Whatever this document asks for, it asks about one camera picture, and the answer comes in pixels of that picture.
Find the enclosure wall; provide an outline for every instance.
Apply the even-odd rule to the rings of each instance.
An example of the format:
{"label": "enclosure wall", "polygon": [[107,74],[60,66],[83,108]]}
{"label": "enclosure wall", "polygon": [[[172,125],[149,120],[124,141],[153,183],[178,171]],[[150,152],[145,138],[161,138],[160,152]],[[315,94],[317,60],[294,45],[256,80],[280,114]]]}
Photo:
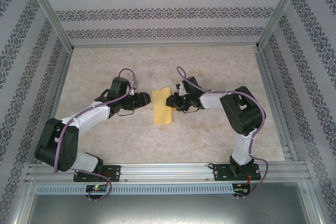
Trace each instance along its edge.
{"label": "enclosure wall", "polygon": [[279,0],[50,0],[75,46],[256,43]]}
{"label": "enclosure wall", "polygon": [[263,48],[300,160],[336,222],[336,0],[290,0]]}
{"label": "enclosure wall", "polygon": [[0,1],[0,223],[6,223],[68,53],[37,0]]}

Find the marble-patterned floor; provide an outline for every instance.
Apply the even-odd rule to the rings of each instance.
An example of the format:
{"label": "marble-patterned floor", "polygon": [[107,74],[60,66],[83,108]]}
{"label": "marble-patterned floor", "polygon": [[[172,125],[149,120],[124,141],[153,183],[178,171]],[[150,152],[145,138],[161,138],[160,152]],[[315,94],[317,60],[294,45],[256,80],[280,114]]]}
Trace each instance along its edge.
{"label": "marble-patterned floor", "polygon": [[[75,49],[56,118],[90,105],[124,67],[135,71],[137,92],[151,94],[167,86],[173,92],[181,80],[176,66],[195,76],[205,89],[247,86],[267,114],[253,154],[268,161],[285,160],[250,46]],[[131,80],[130,73],[123,77]],[[224,111],[173,111],[171,124],[155,126],[149,104],[131,116],[116,115],[90,129],[79,140],[79,151],[97,155],[105,163],[228,162],[234,141],[235,132]]]}

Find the metal corner post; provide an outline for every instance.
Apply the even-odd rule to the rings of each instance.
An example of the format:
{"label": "metal corner post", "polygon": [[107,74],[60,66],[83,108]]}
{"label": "metal corner post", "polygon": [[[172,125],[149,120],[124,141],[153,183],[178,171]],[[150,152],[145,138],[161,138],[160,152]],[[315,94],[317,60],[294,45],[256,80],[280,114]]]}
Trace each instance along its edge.
{"label": "metal corner post", "polygon": [[267,40],[269,36],[272,34],[277,22],[279,21],[280,17],[284,13],[288,3],[290,0],[280,0],[277,7],[275,8],[274,12],[271,15],[271,18],[269,19],[264,31],[262,32],[262,35],[260,37],[260,40],[258,42],[258,48],[263,49],[265,44],[267,43]]}
{"label": "metal corner post", "polygon": [[51,3],[49,0],[37,0],[46,14],[47,18],[49,19],[51,25],[55,29],[58,37],[62,41],[63,45],[67,49],[67,52],[72,52],[73,45],[70,41],[69,36],[67,35],[67,32],[63,28],[63,25],[61,24],[60,20],[57,17],[57,14],[55,10],[53,9]]}
{"label": "metal corner post", "polygon": [[255,42],[184,42],[184,43],[137,43],[137,44],[79,44],[75,48],[114,48],[114,47],[223,47],[253,46]]}
{"label": "metal corner post", "polygon": [[326,224],[313,183],[302,181],[298,183],[298,186],[310,223]]}
{"label": "metal corner post", "polygon": [[265,63],[264,53],[262,51],[259,51],[256,48],[254,49],[254,53],[256,56],[257,65],[260,71],[261,79],[264,83],[265,92],[266,92],[266,96],[269,102],[269,106],[273,114],[274,123],[275,123],[275,126],[279,134],[279,138],[281,139],[281,141],[288,144],[291,159],[293,161],[297,161],[299,159],[296,155],[296,151],[295,151],[292,139],[290,137],[290,134],[287,128],[285,117],[282,113],[282,109],[281,109],[280,102],[277,97],[274,84],[271,81],[272,78],[271,78],[269,69]]}
{"label": "metal corner post", "polygon": [[59,101],[61,99],[65,79],[66,79],[67,74],[68,74],[68,70],[69,70],[69,66],[70,66],[70,62],[71,62],[71,57],[72,57],[72,50],[70,52],[68,52],[68,55],[67,55],[64,71],[62,73],[61,80],[60,80],[60,83],[59,83],[59,86],[58,86],[58,90],[57,90],[57,94],[56,94],[56,97],[55,97],[54,105],[52,106],[53,108],[52,108],[52,111],[51,111],[51,114],[50,114],[51,118],[56,116],[56,112],[57,112]]}

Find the black mounting plate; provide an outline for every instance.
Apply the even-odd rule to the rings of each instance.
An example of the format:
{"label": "black mounting plate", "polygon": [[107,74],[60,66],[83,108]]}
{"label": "black mounting plate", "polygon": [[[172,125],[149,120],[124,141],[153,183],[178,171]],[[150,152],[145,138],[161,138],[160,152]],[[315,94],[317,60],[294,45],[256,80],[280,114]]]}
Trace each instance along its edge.
{"label": "black mounting plate", "polygon": [[[103,172],[101,175],[107,176],[111,182],[119,182],[120,170],[120,165],[103,165]],[[75,172],[74,182],[106,182],[106,179],[94,175]]]}
{"label": "black mounting plate", "polygon": [[237,181],[237,180],[248,180],[248,174],[251,176],[251,180],[261,180],[260,170],[258,164],[252,164],[251,168],[244,174],[235,175],[230,170],[229,164],[209,164],[209,168],[214,172],[215,181]]}

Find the striped wall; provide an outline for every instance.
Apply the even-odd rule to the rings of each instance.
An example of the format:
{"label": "striped wall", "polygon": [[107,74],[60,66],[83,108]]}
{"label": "striped wall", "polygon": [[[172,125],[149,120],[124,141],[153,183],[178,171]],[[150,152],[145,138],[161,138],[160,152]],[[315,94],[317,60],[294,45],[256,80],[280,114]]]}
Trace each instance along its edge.
{"label": "striped wall", "polygon": [[0,223],[6,223],[68,54],[37,0],[1,0],[0,31]]}
{"label": "striped wall", "polygon": [[264,48],[301,160],[336,223],[336,0],[291,0]]}
{"label": "striped wall", "polygon": [[256,43],[279,0],[50,0],[75,46]]}

